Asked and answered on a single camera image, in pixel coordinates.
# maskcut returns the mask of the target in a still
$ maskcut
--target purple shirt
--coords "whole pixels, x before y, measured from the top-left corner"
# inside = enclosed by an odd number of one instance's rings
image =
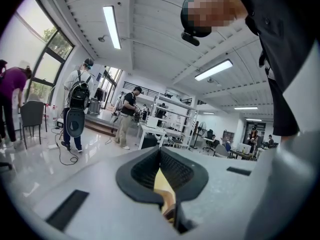
[[[24,90],[27,82],[27,76],[21,71],[21,69],[12,67],[7,69],[1,75],[4,75],[4,79],[2,79],[2,83],[0,84],[0,93],[3,96],[11,100],[15,89],[19,88],[21,91]]]

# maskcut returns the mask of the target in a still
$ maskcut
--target white floor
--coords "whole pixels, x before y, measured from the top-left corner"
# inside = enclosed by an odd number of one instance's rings
[[[77,154],[79,159],[74,165],[66,166],[59,160],[59,149],[48,148],[49,145],[55,144],[55,134],[49,129],[47,133],[41,131],[41,145],[39,137],[35,136],[27,137],[27,150],[23,142],[18,149],[14,149],[13,146],[0,147],[0,162],[8,162],[13,166],[11,171],[8,167],[0,167],[0,177],[13,198],[32,208],[50,189],[82,168],[99,162],[105,157],[121,156],[138,149],[135,145],[136,138],[132,135],[127,136],[130,150],[125,150],[113,142],[106,145],[109,138],[110,136],[85,128],[81,135],[83,153],[77,153],[71,138],[71,152]],[[70,164],[70,158],[73,156],[63,147],[60,151],[61,161]]]

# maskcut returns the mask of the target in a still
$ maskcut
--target computer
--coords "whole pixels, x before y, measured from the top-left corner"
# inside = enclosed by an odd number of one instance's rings
[[[243,151],[244,154],[250,153],[251,146],[243,143],[238,143],[236,146],[236,151],[241,152]]]

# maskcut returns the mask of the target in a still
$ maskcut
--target white ceiling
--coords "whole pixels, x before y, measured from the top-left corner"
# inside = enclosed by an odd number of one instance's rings
[[[111,66],[153,79],[159,76],[167,86],[188,90],[227,113],[234,112],[234,106],[256,105],[256,113],[244,116],[273,117],[267,76],[264,68],[257,66],[262,51],[260,41],[244,20],[200,38],[200,46],[196,47],[181,38],[184,0],[64,1],[97,57]],[[113,47],[104,6],[114,6],[121,50]],[[103,35],[105,42],[99,42],[98,37]],[[230,59],[233,67],[212,76],[214,83],[194,79],[225,59]]]

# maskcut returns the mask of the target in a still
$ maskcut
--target white t-shirt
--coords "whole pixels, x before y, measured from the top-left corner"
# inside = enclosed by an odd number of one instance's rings
[[[86,70],[80,70],[80,79],[81,81],[87,81],[87,79],[90,77],[90,74]],[[64,82],[63,86],[67,88],[67,91],[64,94],[64,107],[68,107],[68,96],[69,91],[71,87],[78,81],[78,72],[77,70],[74,70],[71,72],[71,74],[68,76],[67,80]],[[94,80],[90,79],[88,82],[88,87],[90,94],[94,91]]]

